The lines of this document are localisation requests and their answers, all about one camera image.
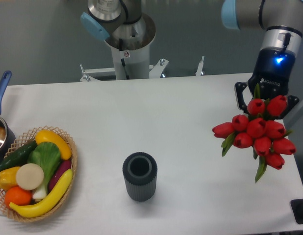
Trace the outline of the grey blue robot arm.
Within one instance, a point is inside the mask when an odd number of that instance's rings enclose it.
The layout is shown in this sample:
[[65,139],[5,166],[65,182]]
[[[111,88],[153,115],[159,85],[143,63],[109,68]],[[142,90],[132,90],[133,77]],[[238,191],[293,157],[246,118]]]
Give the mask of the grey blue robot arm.
[[[303,37],[303,0],[227,0],[221,18],[228,29],[265,30],[251,78],[235,84],[238,108],[248,112],[245,88],[264,100],[284,95],[286,109],[275,115],[284,118],[299,101],[288,93],[288,83]],[[161,67],[150,68],[150,44],[156,29],[142,12],[141,1],[90,0],[80,20],[89,34],[110,47],[118,80],[161,75]]]

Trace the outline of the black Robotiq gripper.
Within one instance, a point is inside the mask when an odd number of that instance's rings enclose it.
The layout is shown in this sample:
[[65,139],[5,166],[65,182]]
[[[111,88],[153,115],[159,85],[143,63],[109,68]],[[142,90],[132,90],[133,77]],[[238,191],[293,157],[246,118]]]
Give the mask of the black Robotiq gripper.
[[[278,95],[287,95],[289,78],[295,63],[294,54],[280,52],[274,49],[260,51],[251,78],[246,82],[236,82],[234,85],[237,107],[249,115],[248,104],[245,102],[244,90],[249,92],[250,100],[254,98],[255,87],[260,86],[260,98],[274,98]],[[283,119],[298,103],[299,98],[294,95],[286,97],[286,108],[275,119]]]

